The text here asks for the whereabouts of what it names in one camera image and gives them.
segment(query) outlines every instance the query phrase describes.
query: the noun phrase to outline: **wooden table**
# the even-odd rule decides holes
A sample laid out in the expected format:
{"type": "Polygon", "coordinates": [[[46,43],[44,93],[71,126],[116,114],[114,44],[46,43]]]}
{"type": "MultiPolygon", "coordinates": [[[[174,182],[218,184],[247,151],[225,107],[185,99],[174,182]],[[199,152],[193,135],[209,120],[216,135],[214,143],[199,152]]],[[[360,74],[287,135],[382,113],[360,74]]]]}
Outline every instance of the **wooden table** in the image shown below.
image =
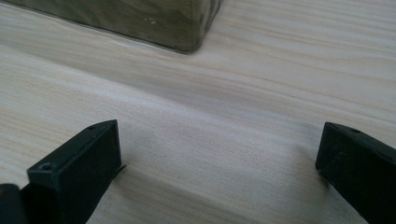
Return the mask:
{"type": "Polygon", "coordinates": [[[225,1],[186,56],[0,4],[0,183],[117,119],[89,223],[365,223],[315,170],[325,121],[396,146],[396,2],[225,1]]]}

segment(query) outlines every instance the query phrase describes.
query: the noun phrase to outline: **wooden surface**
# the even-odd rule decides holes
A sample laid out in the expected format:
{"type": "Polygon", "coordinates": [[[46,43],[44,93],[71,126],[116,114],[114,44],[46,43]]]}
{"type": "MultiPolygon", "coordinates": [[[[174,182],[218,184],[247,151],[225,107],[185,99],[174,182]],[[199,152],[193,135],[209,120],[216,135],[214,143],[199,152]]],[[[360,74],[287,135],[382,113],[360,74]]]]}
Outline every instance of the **wooden surface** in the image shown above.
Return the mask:
{"type": "Polygon", "coordinates": [[[321,181],[325,121],[396,147],[396,2],[225,1],[186,56],[0,4],[0,183],[117,119],[89,223],[365,223],[321,181]]]}

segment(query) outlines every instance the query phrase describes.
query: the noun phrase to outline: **small hole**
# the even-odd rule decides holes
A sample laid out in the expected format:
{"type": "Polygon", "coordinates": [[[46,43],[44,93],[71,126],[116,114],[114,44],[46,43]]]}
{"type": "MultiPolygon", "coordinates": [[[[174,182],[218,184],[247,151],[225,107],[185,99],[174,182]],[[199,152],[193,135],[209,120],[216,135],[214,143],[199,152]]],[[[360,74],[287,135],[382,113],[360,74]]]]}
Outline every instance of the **small hole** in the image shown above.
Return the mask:
{"type": "Polygon", "coordinates": [[[353,133],[360,133],[361,132],[361,131],[356,130],[356,129],[350,129],[350,131],[353,132],[353,133]]]}
{"type": "Polygon", "coordinates": [[[48,162],[48,163],[41,164],[41,165],[38,167],[38,169],[44,170],[44,171],[51,170],[51,169],[52,169],[52,164],[49,163],[49,162],[48,162]]]}

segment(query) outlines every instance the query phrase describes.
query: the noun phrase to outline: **light wood grain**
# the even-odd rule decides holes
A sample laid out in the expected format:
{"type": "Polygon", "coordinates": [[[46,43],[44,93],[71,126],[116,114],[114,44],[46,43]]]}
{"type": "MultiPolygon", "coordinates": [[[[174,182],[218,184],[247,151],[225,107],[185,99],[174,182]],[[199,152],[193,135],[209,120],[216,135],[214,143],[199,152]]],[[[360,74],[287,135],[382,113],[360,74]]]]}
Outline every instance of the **light wood grain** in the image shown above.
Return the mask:
{"type": "Polygon", "coordinates": [[[117,119],[89,223],[365,223],[315,170],[325,121],[396,147],[396,2],[225,1],[185,56],[0,4],[0,183],[117,119]]]}

